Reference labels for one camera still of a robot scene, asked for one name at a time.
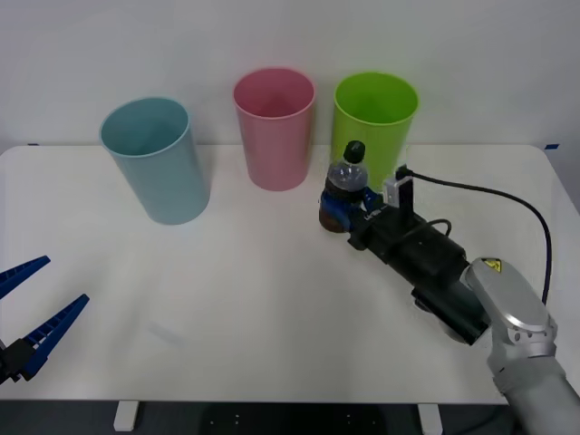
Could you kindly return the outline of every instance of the bottle cap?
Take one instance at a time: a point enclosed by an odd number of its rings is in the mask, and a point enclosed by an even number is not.
[[[343,157],[353,165],[362,162],[364,159],[364,144],[359,140],[351,140],[344,150]]]

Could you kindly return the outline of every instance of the white table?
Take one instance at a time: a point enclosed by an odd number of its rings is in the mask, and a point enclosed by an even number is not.
[[[2,399],[502,403],[489,344],[451,340],[411,287],[318,223],[326,147],[287,192],[254,186],[241,146],[200,147],[206,211],[151,222],[96,146],[21,147],[0,158],[2,270],[53,261],[1,305],[5,343],[81,293],[91,298],[31,382]],[[534,204],[554,238],[548,307],[558,360],[580,389],[580,217],[544,154],[528,146],[412,146],[419,173],[504,189]],[[467,252],[513,263],[538,293],[544,236],[503,198],[417,181],[417,211],[448,218]]]

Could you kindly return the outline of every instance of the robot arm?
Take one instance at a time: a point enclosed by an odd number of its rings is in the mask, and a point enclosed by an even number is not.
[[[491,320],[488,366],[529,435],[580,433],[580,398],[556,360],[556,322],[508,262],[474,261],[463,273]]]
[[[409,281],[415,304],[436,315],[454,338],[473,344],[491,327],[488,366],[527,433],[580,433],[580,399],[555,358],[557,326],[546,307],[508,262],[481,258],[470,264],[463,248],[448,237],[449,221],[427,222],[417,215],[409,173],[403,167],[387,179],[382,196],[366,189],[364,209],[326,191],[321,208],[350,232],[351,246],[369,249]],[[517,202],[526,204],[521,199]],[[448,224],[447,234],[434,228],[439,223]]]

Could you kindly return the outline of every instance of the yellow warning sticker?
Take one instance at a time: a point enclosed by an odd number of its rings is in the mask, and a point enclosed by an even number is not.
[[[483,262],[501,274],[501,260],[498,260],[497,258],[484,258]]]

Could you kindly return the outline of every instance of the floor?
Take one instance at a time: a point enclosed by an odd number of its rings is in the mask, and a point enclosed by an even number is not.
[[[0,401],[0,433],[112,435],[116,409],[112,401]],[[445,435],[523,433],[512,431],[507,406],[444,405],[440,414]],[[143,402],[136,424],[134,435],[421,435],[413,405]]]

